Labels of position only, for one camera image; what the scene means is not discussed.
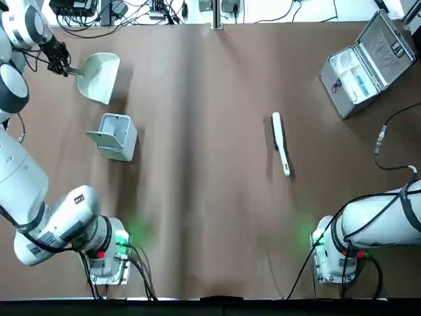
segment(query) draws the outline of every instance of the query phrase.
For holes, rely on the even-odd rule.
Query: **case lid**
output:
[[[101,132],[86,132],[88,135],[99,147],[108,147],[113,149],[122,149],[123,145],[117,140],[117,137]]]
[[[416,60],[384,10],[374,14],[355,41],[355,48],[381,90],[396,81]]]

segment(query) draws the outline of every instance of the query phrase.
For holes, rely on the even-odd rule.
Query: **metal pole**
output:
[[[215,30],[221,30],[222,23],[221,23],[220,0],[212,0],[212,9],[213,9],[212,28]]]

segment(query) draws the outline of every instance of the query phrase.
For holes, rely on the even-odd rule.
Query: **metal case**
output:
[[[321,79],[343,119],[364,109],[416,61],[384,10],[377,11],[354,44],[328,57]]]

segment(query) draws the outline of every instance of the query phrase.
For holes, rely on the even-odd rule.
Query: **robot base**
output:
[[[133,236],[129,235],[122,223],[109,218],[112,226],[112,237],[108,249],[101,259],[88,258],[92,283],[96,285],[127,284],[130,273],[130,254]]]
[[[310,248],[320,239],[323,231],[331,220],[331,216],[324,217],[318,224],[317,229],[310,235]],[[332,233],[330,227],[320,239],[319,244],[315,247],[311,260],[313,264],[314,277],[317,283],[322,284],[341,284],[343,274],[343,264],[345,256],[336,250],[332,241]],[[345,271],[345,283],[351,282],[355,278],[355,270],[357,266],[356,257],[347,259],[347,268]]]
[[[313,240],[312,234],[310,235],[310,248],[312,249],[315,241]],[[342,276],[334,276],[328,273],[329,270],[328,265],[328,258],[326,257],[325,250],[323,249],[323,245],[317,246],[312,255],[311,260],[313,264],[313,273],[314,279],[317,283],[320,284],[341,284],[342,283]],[[351,282],[355,278],[355,274],[351,273],[348,274],[345,278],[345,283]]]

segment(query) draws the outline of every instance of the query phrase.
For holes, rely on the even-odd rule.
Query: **brush handle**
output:
[[[284,173],[286,176],[289,176],[291,174],[291,171],[289,170],[287,155],[285,153],[284,147],[279,149],[279,154],[281,156],[281,163],[282,163],[282,168],[284,170]]]

